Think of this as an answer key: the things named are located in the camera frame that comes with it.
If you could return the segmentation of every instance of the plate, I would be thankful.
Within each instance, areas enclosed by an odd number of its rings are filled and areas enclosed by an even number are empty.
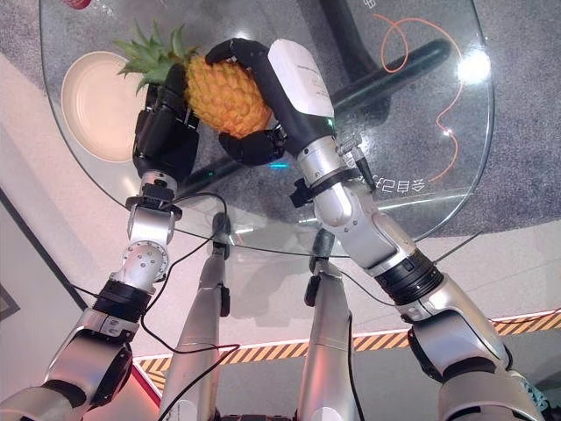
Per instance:
[[[108,162],[131,160],[138,112],[146,100],[146,89],[136,94],[141,75],[117,74],[125,63],[106,51],[85,54],[68,69],[60,94],[64,120],[77,142]]]

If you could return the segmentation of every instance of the robotic arm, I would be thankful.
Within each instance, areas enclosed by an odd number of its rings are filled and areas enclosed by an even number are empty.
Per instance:
[[[355,180],[356,173],[339,155],[333,107],[309,51],[285,39],[270,49],[231,39],[211,50],[207,61],[232,57],[251,69],[286,133],[283,147],[304,174],[303,182],[296,184],[297,196],[313,199],[322,228],[339,239],[394,300],[403,320],[412,324],[408,339],[416,358],[426,374],[443,384],[439,419],[541,420],[526,392],[509,376],[512,361],[493,326],[467,294],[378,211],[370,190]]]
[[[285,150],[296,158],[304,178],[296,183],[293,202],[313,201],[323,229],[339,239],[412,324],[408,338],[416,358],[425,373],[443,384],[439,419],[542,420],[519,382],[508,374],[510,356],[485,316],[390,217],[378,211],[370,189],[344,163],[334,140],[333,107],[308,50],[284,39],[270,49],[232,39],[207,55],[208,62],[230,58],[251,69],[280,124],[242,142],[222,133],[222,146],[249,165],[274,160]],[[181,218],[181,210],[173,205],[177,186],[195,162],[198,121],[187,114],[182,100],[183,72],[180,66],[172,67],[156,104],[138,117],[133,162],[142,183],[139,195],[127,200],[129,245],[121,268],[110,275],[93,308],[84,311],[53,359],[45,382],[2,402],[2,419],[77,421],[88,410],[110,402],[129,377],[129,344],[154,292],[153,283],[167,272],[167,244]],[[217,318],[227,314],[222,308],[228,301],[223,280],[227,253],[217,243],[213,250],[181,335],[182,349],[215,344]],[[328,255],[314,260],[311,268],[315,283],[310,283],[310,290],[315,292],[307,294],[307,303],[315,305],[316,316],[297,413],[300,421],[352,417],[352,394],[342,378],[347,373],[349,309],[341,274],[327,261]],[[211,323],[199,329],[208,320]],[[172,363],[177,369],[171,370],[177,375],[168,379],[166,402],[174,401],[187,377],[200,373],[195,368],[217,359],[214,350],[196,358],[178,355]],[[209,378],[185,392],[171,416],[176,419],[181,413],[204,421],[212,417],[216,382]]]
[[[88,410],[109,403],[129,378],[130,342],[153,283],[166,275],[167,244],[181,218],[173,205],[177,183],[195,162],[197,121],[185,110],[183,72],[173,67],[156,104],[138,116],[133,160],[142,182],[139,195],[127,200],[129,244],[121,268],[110,274],[93,308],[83,312],[45,382],[2,402],[1,419],[81,420]]]

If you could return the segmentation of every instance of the robot finger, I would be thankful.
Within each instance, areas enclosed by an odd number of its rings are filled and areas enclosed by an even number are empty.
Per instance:
[[[236,58],[238,63],[246,68],[253,67],[253,63],[267,54],[269,49],[257,41],[243,38],[232,38],[214,46],[206,55],[207,64],[217,63]]]
[[[278,160],[284,154],[282,140],[274,130],[254,132],[243,139],[220,133],[218,140],[233,160],[247,167],[267,164]]]

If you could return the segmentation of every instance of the round glass tabletop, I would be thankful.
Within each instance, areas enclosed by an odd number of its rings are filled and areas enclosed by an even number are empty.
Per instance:
[[[136,36],[135,22],[161,33],[185,25],[186,45],[202,54],[230,38],[296,41],[310,50],[335,105],[337,142],[360,147],[377,184],[375,197],[416,239],[448,221],[473,193],[486,163],[493,86],[471,0],[93,0],[84,10],[40,2],[46,90],[64,140],[84,171],[124,204],[138,192],[131,161],[109,162],[86,151],[60,107],[64,75],[84,54],[121,53],[114,39]],[[289,156],[260,168],[233,163],[203,124],[195,170],[183,193],[224,197],[238,246],[309,253],[318,224],[313,207],[289,195],[302,177]],[[178,230],[201,237],[221,204],[187,200]],[[336,246],[334,254],[344,254]]]

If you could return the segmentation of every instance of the orange and white striped tape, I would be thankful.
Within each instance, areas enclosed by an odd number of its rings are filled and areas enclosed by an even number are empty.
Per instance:
[[[492,322],[501,336],[518,335],[525,332],[546,331],[561,329],[561,312],[545,311],[518,318],[502,318]],[[407,329],[363,333],[353,337],[356,352],[374,351],[379,349],[404,348],[408,346]],[[282,360],[285,358],[298,358],[306,355],[308,351],[307,340],[294,340],[274,342],[269,344],[241,346],[235,353],[226,358],[222,364],[240,364],[246,362]],[[141,357],[135,359],[146,376],[160,391],[166,382],[166,370],[171,363],[171,355],[154,357]]]

